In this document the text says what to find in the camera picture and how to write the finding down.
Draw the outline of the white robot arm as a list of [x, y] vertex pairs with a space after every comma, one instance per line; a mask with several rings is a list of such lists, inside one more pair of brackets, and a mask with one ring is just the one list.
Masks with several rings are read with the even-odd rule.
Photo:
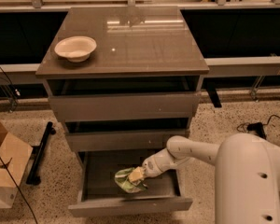
[[194, 158], [215, 167], [216, 224], [280, 224], [280, 147], [249, 133], [222, 144], [173, 136], [128, 180], [155, 177]]

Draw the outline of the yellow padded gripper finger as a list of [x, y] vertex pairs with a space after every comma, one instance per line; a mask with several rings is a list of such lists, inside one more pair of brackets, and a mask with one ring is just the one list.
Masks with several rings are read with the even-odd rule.
[[143, 181], [145, 179], [145, 169], [143, 167], [137, 167], [133, 169], [128, 178], [132, 183]]

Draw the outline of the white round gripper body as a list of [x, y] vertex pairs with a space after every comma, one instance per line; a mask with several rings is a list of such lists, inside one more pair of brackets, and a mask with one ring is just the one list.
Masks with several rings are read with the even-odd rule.
[[146, 177], [156, 177], [164, 172], [163, 169], [164, 158], [157, 154], [152, 155], [144, 160], [142, 167], [145, 170]]

